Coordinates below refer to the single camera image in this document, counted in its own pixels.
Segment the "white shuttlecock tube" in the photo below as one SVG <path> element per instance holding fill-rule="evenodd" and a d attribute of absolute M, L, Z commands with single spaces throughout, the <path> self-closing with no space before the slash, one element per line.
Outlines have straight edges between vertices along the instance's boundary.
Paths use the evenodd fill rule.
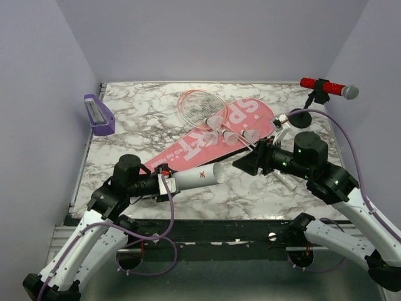
<path fill-rule="evenodd" d="M 214 176 L 214 165 L 216 163 L 173 173 L 172 177 L 176 181 L 178 190 L 185 191 L 189 189 L 218 185 Z"/>

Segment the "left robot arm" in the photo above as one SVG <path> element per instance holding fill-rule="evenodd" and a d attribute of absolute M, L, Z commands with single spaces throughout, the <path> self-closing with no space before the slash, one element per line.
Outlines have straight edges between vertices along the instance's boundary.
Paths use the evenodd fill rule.
<path fill-rule="evenodd" d="M 146 196 L 171 201 L 177 193 L 176 171 L 167 164 L 150 171 L 135 155 L 123 155 L 113 174 L 95 190 L 72 235 L 39 273 L 30 273 L 23 287 L 31 300 L 79 300 L 84 281 L 122 247 L 165 240 L 170 222 L 160 235 L 145 236 L 123 212 L 132 198 Z"/>

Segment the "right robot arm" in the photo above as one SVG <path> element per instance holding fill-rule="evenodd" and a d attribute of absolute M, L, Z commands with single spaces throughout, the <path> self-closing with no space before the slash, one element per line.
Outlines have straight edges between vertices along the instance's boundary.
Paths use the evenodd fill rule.
<path fill-rule="evenodd" d="M 358 239 L 301 213 L 290 224 L 288 238 L 301 246 L 309 241 L 354 261 L 381 287 L 400 291 L 400 231 L 364 200 L 362 187 L 343 167 L 328 162 L 328 144 L 314 132 L 300 132 L 292 152 L 261 139 L 256 148 L 232 165 L 255 176 L 273 171 L 306 180 L 307 190 L 347 217 L 364 235 Z"/>

